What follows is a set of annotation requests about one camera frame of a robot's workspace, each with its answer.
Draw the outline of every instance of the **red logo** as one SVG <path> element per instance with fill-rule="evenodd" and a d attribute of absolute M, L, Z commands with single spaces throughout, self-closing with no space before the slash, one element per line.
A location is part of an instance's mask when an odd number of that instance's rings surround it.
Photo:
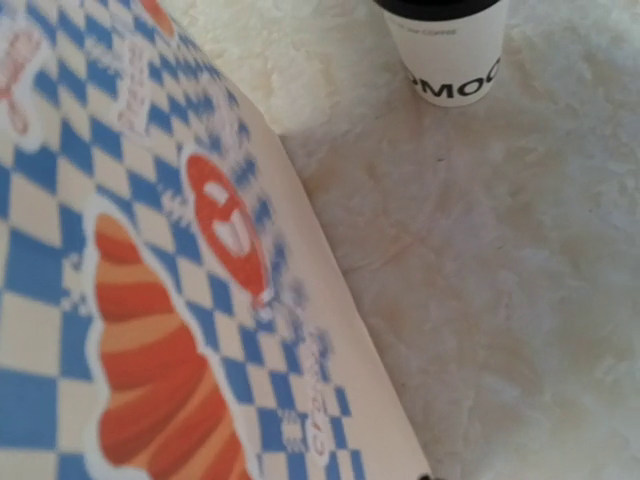
<path fill-rule="evenodd" d="M 265 309 L 271 299 L 260 238 L 246 205 L 227 176 L 204 155 L 186 162 L 196 223 L 207 245 L 233 279 Z"/>
<path fill-rule="evenodd" d="M 140 0 L 140 5 L 147 11 L 153 21 L 156 22 L 158 28 L 160 28 L 167 37 L 173 38 L 176 33 L 173 22 L 158 0 Z"/>

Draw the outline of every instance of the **black cup lid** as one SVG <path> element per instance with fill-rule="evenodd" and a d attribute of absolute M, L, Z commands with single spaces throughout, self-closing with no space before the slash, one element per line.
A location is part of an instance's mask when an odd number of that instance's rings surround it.
<path fill-rule="evenodd" d="M 426 22 L 469 17 L 500 1 L 502 0 L 375 0 L 389 13 Z"/>

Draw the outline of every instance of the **orange croissant graphic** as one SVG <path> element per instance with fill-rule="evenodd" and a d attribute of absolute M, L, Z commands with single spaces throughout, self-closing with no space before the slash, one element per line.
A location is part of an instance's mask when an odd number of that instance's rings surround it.
<path fill-rule="evenodd" d="M 112 216 L 96 222 L 100 360 L 111 392 L 99 441 L 153 480 L 251 480 L 231 412 L 167 286 Z"/>

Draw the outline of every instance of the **paper cup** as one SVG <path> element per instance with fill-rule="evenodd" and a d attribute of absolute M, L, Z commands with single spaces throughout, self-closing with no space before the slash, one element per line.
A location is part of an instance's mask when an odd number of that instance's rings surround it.
<path fill-rule="evenodd" d="M 461 107 L 487 94 L 500 68 L 508 0 L 376 2 L 426 100 Z"/>

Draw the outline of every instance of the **printed logo on cup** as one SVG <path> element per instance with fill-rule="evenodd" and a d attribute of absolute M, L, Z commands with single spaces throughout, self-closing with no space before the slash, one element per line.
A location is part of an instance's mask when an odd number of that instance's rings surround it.
<path fill-rule="evenodd" d="M 409 78 L 411 78 L 411 82 L 416 87 L 418 87 L 425 95 L 432 95 L 436 98 L 448 99 L 454 99 L 456 97 L 471 97 L 482 91 L 485 85 L 490 85 L 491 83 L 493 83 L 493 81 L 496 79 L 496 76 L 498 75 L 498 70 L 500 69 L 500 61 L 501 58 L 499 58 L 496 63 L 493 64 L 486 76 L 473 78 L 459 85 L 454 85 L 453 83 L 434 85 L 428 80 L 415 76 L 411 71 L 408 72 Z"/>

